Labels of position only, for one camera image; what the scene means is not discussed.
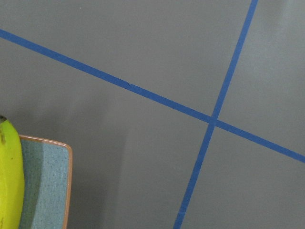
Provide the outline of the brown table mat blue grid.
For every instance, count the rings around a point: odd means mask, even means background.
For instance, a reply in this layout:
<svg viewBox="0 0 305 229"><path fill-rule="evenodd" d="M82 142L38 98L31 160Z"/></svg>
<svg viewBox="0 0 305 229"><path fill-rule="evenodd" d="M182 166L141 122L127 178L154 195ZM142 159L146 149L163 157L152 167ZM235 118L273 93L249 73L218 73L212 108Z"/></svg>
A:
<svg viewBox="0 0 305 229"><path fill-rule="evenodd" d="M0 112L73 149L70 229L302 229L302 0L3 0Z"/></svg>

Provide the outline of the grey square plate orange rim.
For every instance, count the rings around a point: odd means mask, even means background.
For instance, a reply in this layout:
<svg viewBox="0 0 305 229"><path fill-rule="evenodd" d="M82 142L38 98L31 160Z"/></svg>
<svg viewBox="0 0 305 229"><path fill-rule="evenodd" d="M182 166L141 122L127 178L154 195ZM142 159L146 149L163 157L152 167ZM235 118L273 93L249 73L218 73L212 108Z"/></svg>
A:
<svg viewBox="0 0 305 229"><path fill-rule="evenodd" d="M25 177L21 229L65 229L72 181L72 148L62 142L20 136Z"/></svg>

